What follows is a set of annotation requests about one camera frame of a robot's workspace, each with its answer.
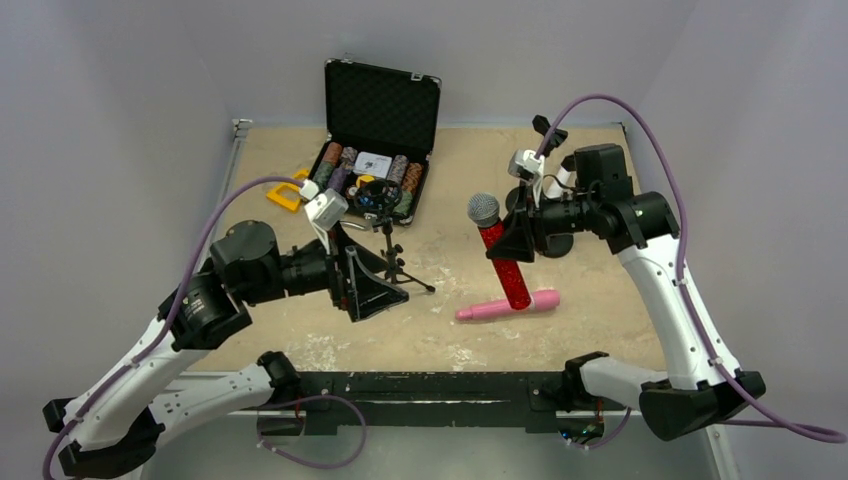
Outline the pink microphone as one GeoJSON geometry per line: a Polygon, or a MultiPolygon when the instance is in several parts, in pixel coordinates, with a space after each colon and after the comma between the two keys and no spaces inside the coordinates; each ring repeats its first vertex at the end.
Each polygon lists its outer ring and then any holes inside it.
{"type": "Polygon", "coordinates": [[[560,303],[561,296],[558,291],[537,290],[531,293],[531,301],[526,308],[514,309],[507,299],[499,299],[459,309],[455,312],[455,320],[459,322],[496,320],[512,315],[554,310],[560,303]]]}

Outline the red glitter microphone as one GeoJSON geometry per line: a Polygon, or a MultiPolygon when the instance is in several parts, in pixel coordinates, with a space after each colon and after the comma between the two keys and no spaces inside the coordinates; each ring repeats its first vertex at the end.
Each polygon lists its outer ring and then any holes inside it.
{"type": "Polygon", "coordinates": [[[514,258],[499,250],[505,227],[497,198],[486,192],[473,194],[467,203],[467,215],[478,229],[486,248],[486,257],[493,265],[508,305],[516,311],[527,309],[532,303],[532,297],[520,267],[514,258]]]}

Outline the black tripod shock mount stand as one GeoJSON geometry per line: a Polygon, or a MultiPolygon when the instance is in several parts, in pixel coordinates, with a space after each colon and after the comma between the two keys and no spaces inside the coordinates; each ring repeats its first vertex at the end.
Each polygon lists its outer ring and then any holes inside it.
{"type": "Polygon", "coordinates": [[[373,180],[357,189],[353,200],[354,207],[369,222],[374,232],[380,232],[384,236],[385,248],[381,251],[381,256],[387,262],[384,278],[395,285],[416,283],[428,293],[435,293],[435,286],[425,283],[404,270],[405,261],[399,257],[403,248],[392,240],[393,213],[400,204],[402,192],[397,182],[386,179],[373,180]]]}

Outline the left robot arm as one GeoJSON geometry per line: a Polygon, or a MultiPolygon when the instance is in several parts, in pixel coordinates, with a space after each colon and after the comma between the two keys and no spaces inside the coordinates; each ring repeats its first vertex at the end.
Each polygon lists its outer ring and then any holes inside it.
{"type": "Polygon", "coordinates": [[[327,242],[288,253],[272,227],[248,220],[215,241],[199,271],[159,307],[142,337],[88,392],[43,410],[57,436],[49,462],[79,479],[114,479],[146,463],[167,441],[230,412],[309,401],[300,373],[279,351],[209,385],[168,393],[188,367],[247,328],[252,307],[325,291],[352,321],[406,302],[400,247],[373,253],[340,226],[327,242]]]}

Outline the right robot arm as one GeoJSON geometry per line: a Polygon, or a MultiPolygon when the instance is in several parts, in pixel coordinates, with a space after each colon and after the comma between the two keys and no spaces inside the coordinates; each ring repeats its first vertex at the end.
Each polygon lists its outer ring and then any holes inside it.
{"type": "Polygon", "coordinates": [[[623,149],[582,147],[567,157],[575,185],[556,199],[542,191],[544,159],[519,150],[507,170],[519,184],[490,259],[532,262],[554,238],[589,232],[605,241],[635,284],[660,341],[664,371],[593,352],[567,361],[551,400],[571,410],[609,399],[638,410],[652,433],[670,441],[723,423],[766,391],[743,369],[715,328],[686,263],[682,232],[666,198],[637,193],[623,149]]]}

